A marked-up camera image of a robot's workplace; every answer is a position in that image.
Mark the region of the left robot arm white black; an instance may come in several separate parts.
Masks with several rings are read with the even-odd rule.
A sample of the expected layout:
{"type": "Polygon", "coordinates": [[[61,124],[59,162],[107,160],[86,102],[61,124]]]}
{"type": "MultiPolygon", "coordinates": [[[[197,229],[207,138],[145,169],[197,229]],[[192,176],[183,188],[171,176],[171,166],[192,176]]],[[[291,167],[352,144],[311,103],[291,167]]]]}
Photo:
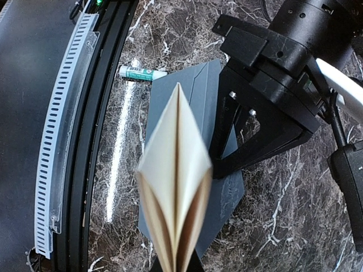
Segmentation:
{"type": "Polygon", "coordinates": [[[222,179],[307,142],[329,119],[330,89],[316,61],[344,67],[362,34],[362,2],[285,1],[268,28],[221,15],[213,31],[230,57],[209,149],[222,179]]]}

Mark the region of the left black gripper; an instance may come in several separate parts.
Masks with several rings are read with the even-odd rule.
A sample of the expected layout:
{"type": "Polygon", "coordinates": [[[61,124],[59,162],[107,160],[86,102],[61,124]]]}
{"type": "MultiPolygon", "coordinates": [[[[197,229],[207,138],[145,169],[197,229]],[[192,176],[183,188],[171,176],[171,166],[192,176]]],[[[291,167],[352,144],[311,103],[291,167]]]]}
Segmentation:
{"type": "Polygon", "coordinates": [[[328,85],[309,50],[284,35],[229,15],[212,31],[230,56],[219,74],[209,147],[213,177],[222,179],[307,142],[327,107],[328,85]],[[260,130],[223,158],[239,107],[257,112],[260,130]]]}

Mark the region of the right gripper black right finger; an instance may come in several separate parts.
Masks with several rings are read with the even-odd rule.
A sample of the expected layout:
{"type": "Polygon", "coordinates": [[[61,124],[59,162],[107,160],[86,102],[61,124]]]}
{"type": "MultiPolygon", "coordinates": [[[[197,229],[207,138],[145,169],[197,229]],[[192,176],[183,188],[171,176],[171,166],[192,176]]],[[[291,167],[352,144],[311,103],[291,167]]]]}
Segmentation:
{"type": "Polygon", "coordinates": [[[187,272],[204,272],[202,263],[197,255],[196,250],[193,251],[188,264],[187,272]]]}

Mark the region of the beige lined letter paper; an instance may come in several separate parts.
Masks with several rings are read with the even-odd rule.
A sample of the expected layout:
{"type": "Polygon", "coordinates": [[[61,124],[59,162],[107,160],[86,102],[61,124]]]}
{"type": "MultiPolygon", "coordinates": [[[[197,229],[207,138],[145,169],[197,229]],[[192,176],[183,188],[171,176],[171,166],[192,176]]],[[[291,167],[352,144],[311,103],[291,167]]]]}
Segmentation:
{"type": "Polygon", "coordinates": [[[163,271],[187,271],[208,206],[213,166],[177,83],[141,157],[138,188],[163,271]]]}

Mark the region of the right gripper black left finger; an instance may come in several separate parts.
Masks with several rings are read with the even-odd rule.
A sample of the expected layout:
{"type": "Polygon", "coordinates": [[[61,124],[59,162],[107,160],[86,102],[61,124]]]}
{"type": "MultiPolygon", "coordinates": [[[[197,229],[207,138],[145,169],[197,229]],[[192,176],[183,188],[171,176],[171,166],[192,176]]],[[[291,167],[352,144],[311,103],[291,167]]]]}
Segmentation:
{"type": "Polygon", "coordinates": [[[154,260],[154,263],[150,269],[150,272],[163,272],[158,257],[154,260]]]}

